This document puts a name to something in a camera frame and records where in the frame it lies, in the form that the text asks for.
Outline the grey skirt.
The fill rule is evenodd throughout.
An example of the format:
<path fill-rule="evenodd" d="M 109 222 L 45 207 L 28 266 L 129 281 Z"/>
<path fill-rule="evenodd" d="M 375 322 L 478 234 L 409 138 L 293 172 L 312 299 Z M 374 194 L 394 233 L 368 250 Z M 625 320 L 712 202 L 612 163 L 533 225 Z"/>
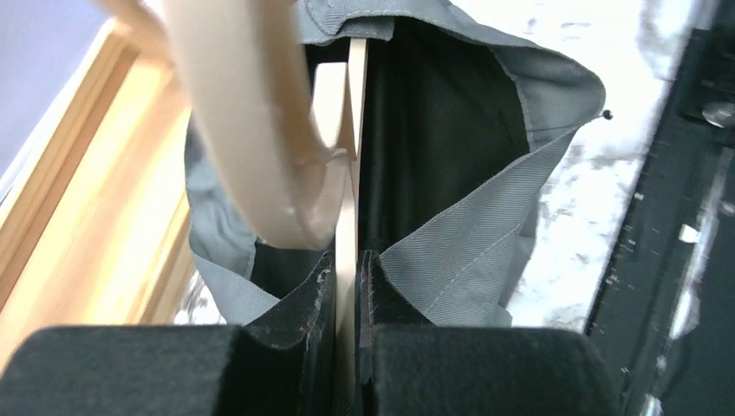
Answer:
<path fill-rule="evenodd" d="M 357 255 L 438 326 L 496 326 L 538 194 L 602 110 L 592 71 L 447 1 L 297 1 L 318 39 L 367 45 Z"/>

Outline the wooden hanger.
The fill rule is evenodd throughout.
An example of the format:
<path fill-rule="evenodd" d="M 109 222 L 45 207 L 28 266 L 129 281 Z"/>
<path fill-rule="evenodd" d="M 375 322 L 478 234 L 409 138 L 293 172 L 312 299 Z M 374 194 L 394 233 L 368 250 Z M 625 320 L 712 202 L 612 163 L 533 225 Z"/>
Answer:
<path fill-rule="evenodd" d="M 189 245 L 226 325 L 244 326 L 335 261 L 333 404 L 355 401 L 358 133 L 367 45 L 318 39 L 297 1 L 107 1 L 146 12 L 192 114 L 185 137 Z"/>

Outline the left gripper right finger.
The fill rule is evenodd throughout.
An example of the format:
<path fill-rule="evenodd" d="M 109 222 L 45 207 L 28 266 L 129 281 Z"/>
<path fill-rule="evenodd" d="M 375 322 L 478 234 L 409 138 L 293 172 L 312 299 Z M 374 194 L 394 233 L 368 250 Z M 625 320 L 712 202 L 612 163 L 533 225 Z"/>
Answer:
<path fill-rule="evenodd" d="M 547 328 L 443 328 L 387 280 L 377 252 L 355 282 L 358 415 L 616 415 L 589 340 Z"/>

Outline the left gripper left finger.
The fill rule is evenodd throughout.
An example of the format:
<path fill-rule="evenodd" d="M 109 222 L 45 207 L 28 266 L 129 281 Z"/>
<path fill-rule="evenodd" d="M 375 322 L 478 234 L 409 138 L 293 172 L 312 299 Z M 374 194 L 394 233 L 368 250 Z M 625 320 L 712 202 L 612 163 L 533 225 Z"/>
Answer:
<path fill-rule="evenodd" d="M 1 379 L 4 415 L 328 415 L 335 261 L 244 325 L 53 327 Z"/>

